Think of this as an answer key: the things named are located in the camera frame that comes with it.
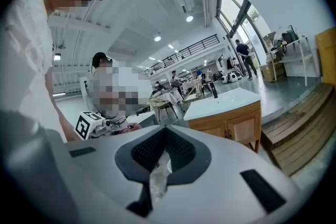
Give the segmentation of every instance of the round ceiling lamp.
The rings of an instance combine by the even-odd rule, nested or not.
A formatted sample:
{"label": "round ceiling lamp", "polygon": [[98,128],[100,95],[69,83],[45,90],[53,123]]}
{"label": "round ceiling lamp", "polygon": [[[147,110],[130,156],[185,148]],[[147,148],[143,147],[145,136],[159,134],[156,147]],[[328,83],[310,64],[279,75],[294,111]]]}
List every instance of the round ceiling lamp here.
{"label": "round ceiling lamp", "polygon": [[187,19],[186,19],[186,21],[189,23],[189,22],[191,22],[193,19],[194,19],[193,16],[188,16]]}

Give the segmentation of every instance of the hand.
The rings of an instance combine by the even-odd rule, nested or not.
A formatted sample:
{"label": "hand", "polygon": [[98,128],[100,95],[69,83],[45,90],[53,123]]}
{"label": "hand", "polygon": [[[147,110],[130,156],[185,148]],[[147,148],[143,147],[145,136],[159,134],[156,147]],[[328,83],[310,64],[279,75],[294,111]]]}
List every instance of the hand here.
{"label": "hand", "polygon": [[124,133],[129,133],[129,132],[140,130],[140,129],[142,129],[142,127],[140,126],[139,123],[130,123],[127,125],[127,128],[122,129],[120,133],[124,134]]}

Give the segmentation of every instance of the wooden stairs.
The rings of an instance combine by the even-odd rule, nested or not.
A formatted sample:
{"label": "wooden stairs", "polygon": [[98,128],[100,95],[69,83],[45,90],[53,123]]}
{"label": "wooden stairs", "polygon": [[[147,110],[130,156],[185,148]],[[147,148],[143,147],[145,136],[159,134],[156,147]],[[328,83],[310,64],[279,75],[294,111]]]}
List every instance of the wooden stairs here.
{"label": "wooden stairs", "polygon": [[264,124],[261,144],[272,162],[290,176],[305,166],[336,129],[333,85],[321,83],[301,103]]}

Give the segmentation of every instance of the person wearing headset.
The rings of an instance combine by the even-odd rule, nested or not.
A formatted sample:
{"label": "person wearing headset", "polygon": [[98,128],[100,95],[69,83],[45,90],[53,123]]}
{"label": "person wearing headset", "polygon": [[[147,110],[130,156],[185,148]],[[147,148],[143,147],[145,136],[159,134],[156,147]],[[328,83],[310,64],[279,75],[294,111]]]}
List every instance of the person wearing headset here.
{"label": "person wearing headset", "polygon": [[33,118],[44,128],[56,130],[64,142],[79,137],[54,101],[53,39],[47,18],[56,10],[87,5],[89,1],[13,0],[5,11],[1,25],[1,37],[5,38],[8,51],[13,51],[15,57],[28,67],[25,69],[26,89],[22,89],[23,94],[20,96],[9,95],[10,100],[4,109],[18,111]]}
{"label": "person wearing headset", "polygon": [[88,83],[87,92],[96,110],[105,118],[111,119],[122,128],[120,133],[141,129],[137,123],[127,124],[126,118],[136,110],[129,100],[132,93],[118,85],[117,68],[113,60],[104,52],[98,52],[92,59],[92,83]]}

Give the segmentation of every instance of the railing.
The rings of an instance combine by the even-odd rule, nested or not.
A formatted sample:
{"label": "railing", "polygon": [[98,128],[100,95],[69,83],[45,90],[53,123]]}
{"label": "railing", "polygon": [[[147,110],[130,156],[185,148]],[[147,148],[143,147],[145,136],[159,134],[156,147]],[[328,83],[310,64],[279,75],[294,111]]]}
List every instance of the railing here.
{"label": "railing", "polygon": [[187,57],[201,50],[204,50],[208,47],[211,47],[215,44],[218,44],[218,43],[219,43],[219,40],[218,40],[217,34],[207,37],[195,44],[190,45],[189,47],[184,48],[183,50],[180,50],[176,54],[168,56],[167,58],[163,59],[161,62],[156,63],[155,65],[147,69],[145,71],[145,74],[147,77],[149,77],[155,74],[156,72],[175,64],[178,61],[182,61],[183,59],[186,59]]}

